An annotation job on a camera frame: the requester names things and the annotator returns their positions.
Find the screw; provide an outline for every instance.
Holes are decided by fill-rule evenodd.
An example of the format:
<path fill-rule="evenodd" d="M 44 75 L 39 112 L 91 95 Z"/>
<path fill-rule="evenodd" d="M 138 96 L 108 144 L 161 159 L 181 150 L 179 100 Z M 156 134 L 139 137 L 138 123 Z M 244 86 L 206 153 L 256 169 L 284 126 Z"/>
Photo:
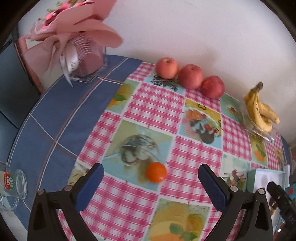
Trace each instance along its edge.
<path fill-rule="evenodd" d="M 66 192 L 70 191 L 71 189 L 72 189 L 72 186 L 71 185 L 67 185 L 67 186 L 64 187 L 64 190 Z"/>
<path fill-rule="evenodd" d="M 233 191 L 233 192 L 237 192 L 238 191 L 238 188 L 236 186 L 231 186 L 230 187 L 230 190 Z"/>
<path fill-rule="evenodd" d="M 258 192 L 259 192 L 261 195 L 265 194 L 265 191 L 264 191 L 262 188 L 259 188 L 259 189 L 258 189 Z"/>
<path fill-rule="evenodd" d="M 38 195 L 42 195 L 44 193 L 44 189 L 39 189 L 37 193 Z"/>

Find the blue gripper pad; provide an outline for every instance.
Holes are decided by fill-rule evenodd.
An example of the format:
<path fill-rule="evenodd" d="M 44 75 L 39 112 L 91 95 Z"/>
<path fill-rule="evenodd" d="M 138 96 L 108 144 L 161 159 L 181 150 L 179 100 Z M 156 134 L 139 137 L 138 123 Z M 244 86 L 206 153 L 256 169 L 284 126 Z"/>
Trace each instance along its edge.
<path fill-rule="evenodd" d="M 75 208 L 78 212 L 86 209 L 95 191 L 104 177 L 104 167 L 102 164 L 95 164 L 89 172 L 84 176 L 87 178 L 84 186 L 81 188 L 76 196 Z"/>
<path fill-rule="evenodd" d="M 200 180 L 209 198 L 211 199 L 215 209 L 217 211 L 224 213 L 227 209 L 227 202 L 229 196 L 227 197 L 222 191 L 222 189 L 219 187 L 217 183 L 218 178 L 220 177 L 217 177 L 207 164 L 202 164 L 198 168 L 198 179 Z"/>

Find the orange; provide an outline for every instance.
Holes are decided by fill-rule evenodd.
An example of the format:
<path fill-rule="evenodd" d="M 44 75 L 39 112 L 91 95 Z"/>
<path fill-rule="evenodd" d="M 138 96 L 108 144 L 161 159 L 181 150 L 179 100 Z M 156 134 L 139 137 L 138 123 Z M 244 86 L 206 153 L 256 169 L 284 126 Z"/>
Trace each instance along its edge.
<path fill-rule="evenodd" d="M 153 162 L 147 166 L 145 174 L 150 182 L 160 183 L 166 178 L 167 171 L 165 165 L 160 162 Z"/>

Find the white stripe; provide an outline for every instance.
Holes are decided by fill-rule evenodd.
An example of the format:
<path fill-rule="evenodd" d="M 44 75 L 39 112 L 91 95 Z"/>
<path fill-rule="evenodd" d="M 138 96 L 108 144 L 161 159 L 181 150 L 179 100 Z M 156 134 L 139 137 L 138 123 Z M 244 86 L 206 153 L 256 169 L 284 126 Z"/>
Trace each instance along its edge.
<path fill-rule="evenodd" d="M 24 202 L 24 205 L 27 207 L 27 209 L 31 212 L 31 209 L 27 206 L 25 200 L 23 200 L 23 202 Z"/>
<path fill-rule="evenodd" d="M 13 153 L 14 153 L 14 151 L 15 151 L 15 147 L 16 147 L 16 145 L 17 145 L 17 142 L 18 142 L 18 139 L 19 139 L 19 137 L 20 137 L 20 134 L 22 133 L 22 130 L 23 130 L 23 128 L 24 128 L 24 126 L 26 125 L 26 123 L 27 123 L 27 121 L 28 121 L 28 119 L 29 119 L 29 117 L 32 115 L 32 113 L 33 113 L 33 111 L 36 109 L 36 107 L 39 105 L 39 103 L 42 101 L 42 99 L 47 95 L 47 93 L 56 85 L 56 83 L 58 83 L 59 81 L 60 81 L 60 79 L 61 78 L 63 78 L 63 75 L 48 89 L 48 91 L 41 97 L 41 99 L 38 101 L 38 103 L 35 105 L 35 107 L 31 110 L 31 112 L 30 112 L 30 114 L 27 116 L 27 119 L 26 119 L 26 121 L 25 121 L 25 123 L 22 125 L 22 127 L 21 127 L 21 129 L 20 129 L 20 131 L 19 131 L 19 133 L 17 134 L 17 138 L 16 138 L 16 140 L 15 140 L 15 145 L 14 145 L 14 147 L 13 147 L 13 150 L 12 150 L 12 152 L 10 153 L 10 155 L 9 155 L 9 158 L 8 158 L 8 164 L 10 165 L 10 163 L 11 163 L 11 160 L 12 160 L 12 156 L 13 156 Z"/>
<path fill-rule="evenodd" d="M 31 115 L 31 117 L 37 122 L 37 124 L 42 128 L 42 130 L 51 138 L 51 139 L 53 139 L 54 140 L 54 138 L 50 135 L 50 134 L 48 134 L 48 132 L 46 131 L 46 130 L 44 130 L 44 128 L 39 124 L 39 122 L 34 118 L 34 116 L 32 116 Z"/>
<path fill-rule="evenodd" d="M 113 82 L 113 81 L 110 81 L 110 80 L 105 80 L 105 79 L 102 79 L 102 78 L 100 78 L 100 77 L 96 77 L 96 78 L 99 78 L 100 80 L 107 81 L 107 82 L 110 82 L 110 83 L 114 83 L 114 84 L 122 85 L 122 83 Z"/>
<path fill-rule="evenodd" d="M 34 118 L 34 116 L 31 115 L 31 117 L 37 122 L 37 124 L 42 128 L 42 130 L 51 138 L 54 140 L 54 138 L 42 127 L 42 125 L 39 124 L 39 122 Z M 74 156 L 77 157 L 76 154 L 74 154 L 72 151 L 68 150 L 66 147 L 64 147 L 61 143 L 58 143 L 59 146 L 63 147 L 66 151 L 70 152 L 71 154 L 73 154 Z"/>
<path fill-rule="evenodd" d="M 109 74 L 107 74 L 107 76 L 106 76 L 105 78 L 107 78 L 107 77 L 108 77 L 108 76 L 109 76 L 114 70 L 116 70 L 120 65 L 118 65 L 118 66 L 117 66 L 116 68 L 114 68 Z M 72 116 L 71 116 L 70 120 L 68 121 L 67 125 L 65 126 L 65 128 L 64 128 L 63 131 L 61 132 L 59 138 L 57 139 L 57 142 L 55 143 L 55 145 L 54 145 L 54 147 L 53 147 L 53 149 L 52 149 L 52 151 L 51 151 L 51 153 L 50 153 L 50 155 L 49 155 L 49 157 L 48 157 L 48 159 L 47 159 L 47 162 L 46 162 L 45 168 L 44 168 L 44 170 L 43 170 L 43 173 L 42 173 L 42 176 L 41 176 L 41 179 L 40 179 L 39 186 L 38 186 L 38 189 L 37 189 L 37 190 L 40 189 L 40 186 L 41 186 L 41 183 L 42 183 L 42 180 L 43 180 L 43 176 L 44 176 L 45 170 L 46 170 L 46 168 L 47 168 L 48 162 L 49 162 L 49 160 L 50 160 L 50 157 L 51 157 L 51 155 L 52 155 L 52 153 L 53 153 L 53 151 L 54 151 L 54 149 L 55 149 L 55 147 L 56 147 L 58 141 L 60 140 L 61 136 L 63 135 L 64 131 L 66 130 L 66 128 L 68 127 L 69 123 L 71 122 L 71 120 L 73 119 L 73 117 L 75 116 L 75 114 L 77 113 L 77 111 L 80 109 L 80 107 L 84 104 L 84 102 L 88 99 L 88 97 L 91 95 L 91 93 L 92 93 L 92 92 L 93 92 L 93 91 L 94 91 L 94 90 L 95 90 L 95 89 L 96 89 L 96 88 L 97 88 L 102 82 L 103 82 L 103 81 L 101 81 L 100 83 L 98 83 L 98 85 L 97 85 L 94 89 L 92 89 L 91 92 L 86 96 L 86 98 L 83 100 L 83 102 L 78 106 L 78 108 L 76 109 L 76 111 L 72 114 Z"/>

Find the apple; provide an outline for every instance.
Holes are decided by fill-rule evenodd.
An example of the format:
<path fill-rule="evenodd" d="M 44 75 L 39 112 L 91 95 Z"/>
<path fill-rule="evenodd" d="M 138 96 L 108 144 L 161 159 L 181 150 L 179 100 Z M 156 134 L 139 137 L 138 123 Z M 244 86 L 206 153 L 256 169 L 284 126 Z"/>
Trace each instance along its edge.
<path fill-rule="evenodd" d="M 223 81 L 215 75 L 206 77 L 200 87 L 200 92 L 210 99 L 219 99 L 223 95 L 224 90 Z"/>
<path fill-rule="evenodd" d="M 178 63 L 169 57 L 161 58 L 155 65 L 157 75 L 167 80 L 173 79 L 177 75 L 178 70 Z"/>
<path fill-rule="evenodd" d="M 178 74 L 179 84 L 185 89 L 197 89 L 202 80 L 202 69 L 194 64 L 185 65 Z"/>

